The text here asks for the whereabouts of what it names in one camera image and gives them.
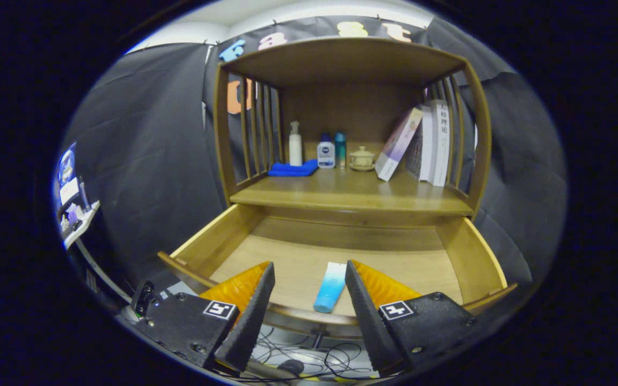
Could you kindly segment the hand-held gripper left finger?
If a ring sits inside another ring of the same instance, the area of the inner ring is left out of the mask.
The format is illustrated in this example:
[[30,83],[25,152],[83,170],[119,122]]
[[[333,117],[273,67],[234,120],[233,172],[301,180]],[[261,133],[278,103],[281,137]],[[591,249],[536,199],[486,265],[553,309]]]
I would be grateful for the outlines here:
[[225,373],[247,369],[275,286],[262,262],[201,295],[138,296],[137,330],[172,354]]

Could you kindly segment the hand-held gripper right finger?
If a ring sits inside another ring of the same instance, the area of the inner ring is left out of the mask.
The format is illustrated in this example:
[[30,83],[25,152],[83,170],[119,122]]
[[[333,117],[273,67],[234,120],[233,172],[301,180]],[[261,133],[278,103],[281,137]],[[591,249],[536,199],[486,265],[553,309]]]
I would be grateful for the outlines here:
[[376,306],[356,261],[345,285],[371,367],[382,376],[439,366],[471,345],[479,319],[442,292]]

